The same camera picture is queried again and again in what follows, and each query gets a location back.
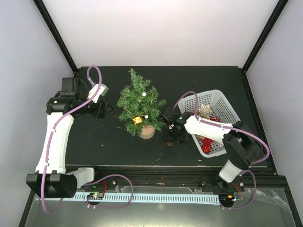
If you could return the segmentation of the small green christmas tree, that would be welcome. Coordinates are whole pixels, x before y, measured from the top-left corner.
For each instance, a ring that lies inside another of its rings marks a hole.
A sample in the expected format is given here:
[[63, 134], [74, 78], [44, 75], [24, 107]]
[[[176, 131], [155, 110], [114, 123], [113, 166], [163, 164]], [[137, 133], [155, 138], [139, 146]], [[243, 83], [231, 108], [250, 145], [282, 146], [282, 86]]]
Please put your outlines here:
[[160, 113], [166, 100], [159, 100], [159, 92], [156, 87], [150, 87], [149, 79], [144, 79], [133, 68], [129, 73], [131, 84], [121, 90], [117, 102], [123, 110], [118, 118], [125, 122], [128, 133], [147, 140], [164, 126]]

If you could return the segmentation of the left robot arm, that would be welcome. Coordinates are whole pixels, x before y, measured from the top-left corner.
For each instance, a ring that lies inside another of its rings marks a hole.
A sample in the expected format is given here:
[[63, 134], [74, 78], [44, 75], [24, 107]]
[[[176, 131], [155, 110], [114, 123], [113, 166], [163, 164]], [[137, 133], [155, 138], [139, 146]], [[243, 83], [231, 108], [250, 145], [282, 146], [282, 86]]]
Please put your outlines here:
[[105, 117], [113, 108], [101, 100], [108, 91], [104, 84], [95, 84], [85, 94], [79, 78], [63, 78], [62, 88], [47, 102], [47, 133], [39, 163], [26, 177], [27, 185], [44, 198], [71, 198], [77, 189], [88, 185], [96, 189], [102, 178], [92, 167], [66, 172], [65, 156], [68, 137], [76, 115]]

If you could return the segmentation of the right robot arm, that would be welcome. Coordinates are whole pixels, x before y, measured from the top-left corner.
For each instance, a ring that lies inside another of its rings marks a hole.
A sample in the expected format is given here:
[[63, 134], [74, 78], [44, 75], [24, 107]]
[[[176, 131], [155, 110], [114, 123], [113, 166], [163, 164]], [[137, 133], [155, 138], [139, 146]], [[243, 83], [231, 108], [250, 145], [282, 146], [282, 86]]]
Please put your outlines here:
[[224, 146], [229, 159], [215, 179], [215, 185], [221, 191], [230, 188], [237, 176], [248, 171], [266, 147], [242, 121], [235, 124], [215, 122], [198, 118], [192, 112], [179, 115], [171, 108], [167, 108], [160, 118], [166, 123], [165, 142], [184, 142], [187, 135], [191, 134], [206, 137]]

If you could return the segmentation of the white plastic perforated basket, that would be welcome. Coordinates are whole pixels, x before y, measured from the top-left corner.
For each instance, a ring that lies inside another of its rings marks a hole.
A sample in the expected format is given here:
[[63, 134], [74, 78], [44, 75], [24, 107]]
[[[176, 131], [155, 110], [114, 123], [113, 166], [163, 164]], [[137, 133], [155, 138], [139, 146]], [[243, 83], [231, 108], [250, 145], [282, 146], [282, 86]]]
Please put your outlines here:
[[[234, 124], [240, 120], [235, 110], [220, 90], [209, 90], [200, 92], [197, 94], [198, 106], [204, 104], [209, 105], [212, 109], [211, 117], [216, 118], [219, 122]], [[178, 107], [181, 113], [193, 112], [196, 106], [196, 98], [194, 95], [190, 95], [182, 98], [178, 102]], [[208, 153], [204, 153], [202, 150], [202, 141], [197, 135], [193, 134], [192, 138], [202, 156], [205, 158], [217, 157], [226, 154], [223, 144], [213, 141], [211, 143], [211, 150]]]

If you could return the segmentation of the dark brown pinecone ornament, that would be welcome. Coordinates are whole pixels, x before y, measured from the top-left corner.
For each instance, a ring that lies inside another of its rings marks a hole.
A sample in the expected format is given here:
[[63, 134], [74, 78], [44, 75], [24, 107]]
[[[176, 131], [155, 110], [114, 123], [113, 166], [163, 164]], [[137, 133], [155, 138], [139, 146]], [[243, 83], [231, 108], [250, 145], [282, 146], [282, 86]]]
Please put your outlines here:
[[166, 145], [169, 146], [169, 147], [172, 147], [172, 146], [174, 146], [174, 142], [173, 141], [167, 141]]

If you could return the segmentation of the white ball string lights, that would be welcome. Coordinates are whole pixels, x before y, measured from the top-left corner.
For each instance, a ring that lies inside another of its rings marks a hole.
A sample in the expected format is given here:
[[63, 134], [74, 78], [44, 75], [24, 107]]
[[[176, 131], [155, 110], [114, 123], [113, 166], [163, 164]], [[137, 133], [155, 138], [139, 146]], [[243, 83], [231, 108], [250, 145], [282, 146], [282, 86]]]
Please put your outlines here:
[[147, 98], [148, 91], [146, 88], [149, 86], [150, 81], [146, 83], [142, 76], [131, 75], [131, 84], [126, 86], [121, 95], [125, 101], [123, 103], [123, 109], [133, 115], [134, 117], [142, 117], [148, 119], [149, 115], [147, 111], [143, 110], [143, 105]]

